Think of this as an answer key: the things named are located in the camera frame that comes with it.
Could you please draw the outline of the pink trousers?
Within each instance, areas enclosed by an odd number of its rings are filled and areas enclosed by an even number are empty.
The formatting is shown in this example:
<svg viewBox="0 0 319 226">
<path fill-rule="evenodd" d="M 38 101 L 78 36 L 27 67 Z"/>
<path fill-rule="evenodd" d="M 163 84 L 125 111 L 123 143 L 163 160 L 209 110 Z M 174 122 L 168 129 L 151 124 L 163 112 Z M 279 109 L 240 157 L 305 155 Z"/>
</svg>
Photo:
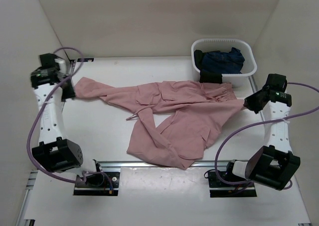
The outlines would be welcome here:
<svg viewBox="0 0 319 226">
<path fill-rule="evenodd" d="M 75 92 L 79 99 L 101 99 L 132 114 L 129 155 L 183 170 L 203 158 L 223 125 L 244 107 L 230 83 L 164 81 L 116 88 L 81 78 Z"/>
</svg>

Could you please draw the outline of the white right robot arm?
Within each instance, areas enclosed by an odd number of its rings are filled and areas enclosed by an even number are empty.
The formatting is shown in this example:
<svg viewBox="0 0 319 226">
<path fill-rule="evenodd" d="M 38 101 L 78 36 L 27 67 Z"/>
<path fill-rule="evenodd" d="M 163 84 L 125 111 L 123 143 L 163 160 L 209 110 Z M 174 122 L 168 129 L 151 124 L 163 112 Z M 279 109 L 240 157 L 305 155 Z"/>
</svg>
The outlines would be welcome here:
<svg viewBox="0 0 319 226">
<path fill-rule="evenodd" d="M 235 186 L 243 179 L 282 190 L 299 168 L 301 160 L 292 153 L 288 123 L 283 120 L 292 106 L 292 97 L 285 92 L 286 88 L 286 76 L 269 74 L 262 89 L 245 98 L 245 108 L 264 114 L 267 122 L 264 143 L 249 161 L 228 163 L 224 181 L 229 186 Z"/>
</svg>

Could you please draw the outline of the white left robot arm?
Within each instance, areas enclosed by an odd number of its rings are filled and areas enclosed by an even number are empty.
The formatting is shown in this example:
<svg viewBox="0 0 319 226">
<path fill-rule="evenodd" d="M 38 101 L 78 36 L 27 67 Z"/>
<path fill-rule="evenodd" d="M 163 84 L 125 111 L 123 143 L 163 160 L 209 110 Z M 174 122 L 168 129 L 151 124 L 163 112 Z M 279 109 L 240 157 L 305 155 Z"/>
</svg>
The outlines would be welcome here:
<svg viewBox="0 0 319 226">
<path fill-rule="evenodd" d="M 88 173 L 88 182 L 100 186 L 104 173 L 66 134 L 63 106 L 67 99 L 76 96 L 66 62 L 53 53 L 42 54 L 39 59 L 40 67 L 30 74 L 40 114 L 36 122 L 40 127 L 38 146 L 32 148 L 31 156 L 49 173 Z"/>
</svg>

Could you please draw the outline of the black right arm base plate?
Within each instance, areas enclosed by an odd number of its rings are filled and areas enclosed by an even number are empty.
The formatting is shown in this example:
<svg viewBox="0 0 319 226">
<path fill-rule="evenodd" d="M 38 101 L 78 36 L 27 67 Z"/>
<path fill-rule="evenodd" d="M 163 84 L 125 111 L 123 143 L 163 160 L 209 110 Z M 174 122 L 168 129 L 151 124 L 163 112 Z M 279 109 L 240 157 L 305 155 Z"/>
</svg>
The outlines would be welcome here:
<svg viewBox="0 0 319 226">
<path fill-rule="evenodd" d="M 228 185 L 221 182 L 211 169 L 204 173 L 204 178 L 208 180 L 210 198 L 251 198 L 257 197 L 255 185 L 236 184 Z"/>
</svg>

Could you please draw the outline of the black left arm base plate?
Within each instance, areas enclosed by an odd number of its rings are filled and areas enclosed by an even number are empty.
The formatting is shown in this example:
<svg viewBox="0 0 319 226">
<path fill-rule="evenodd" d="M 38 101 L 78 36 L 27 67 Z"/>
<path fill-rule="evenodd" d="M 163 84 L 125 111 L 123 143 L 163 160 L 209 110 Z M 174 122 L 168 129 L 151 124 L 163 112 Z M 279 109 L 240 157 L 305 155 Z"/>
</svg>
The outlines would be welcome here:
<svg viewBox="0 0 319 226">
<path fill-rule="evenodd" d="M 74 185 L 74 196 L 117 196 L 119 193 L 120 170 L 104 170 L 103 174 L 86 174 L 86 181 L 77 176 Z"/>
</svg>

